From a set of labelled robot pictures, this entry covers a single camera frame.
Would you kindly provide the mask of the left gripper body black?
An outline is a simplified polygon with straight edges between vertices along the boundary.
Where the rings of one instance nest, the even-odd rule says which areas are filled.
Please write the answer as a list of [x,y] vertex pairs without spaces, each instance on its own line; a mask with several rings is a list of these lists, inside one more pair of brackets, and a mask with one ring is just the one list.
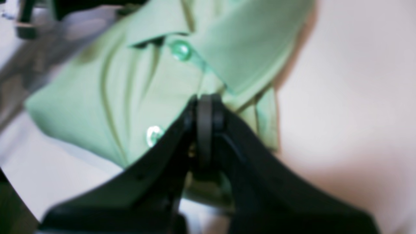
[[31,19],[33,10],[37,6],[46,7],[54,20],[61,21],[72,12],[102,5],[141,5],[146,2],[147,0],[19,0],[18,13],[15,18],[15,32],[20,39],[36,39],[37,32],[35,26],[31,23]]

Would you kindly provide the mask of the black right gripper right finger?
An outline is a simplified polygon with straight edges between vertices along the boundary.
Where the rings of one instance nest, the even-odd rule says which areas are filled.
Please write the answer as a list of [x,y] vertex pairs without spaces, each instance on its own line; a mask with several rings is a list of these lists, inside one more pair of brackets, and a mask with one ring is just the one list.
[[197,106],[199,166],[229,180],[234,215],[229,234],[378,234],[373,218],[337,200],[275,158],[220,96]]

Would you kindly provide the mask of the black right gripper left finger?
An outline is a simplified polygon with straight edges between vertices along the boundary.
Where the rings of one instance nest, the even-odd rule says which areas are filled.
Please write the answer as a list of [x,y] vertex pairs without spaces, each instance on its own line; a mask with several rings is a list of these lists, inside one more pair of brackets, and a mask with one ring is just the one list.
[[178,208],[191,160],[197,98],[147,153],[125,171],[52,207],[40,234],[187,234]]

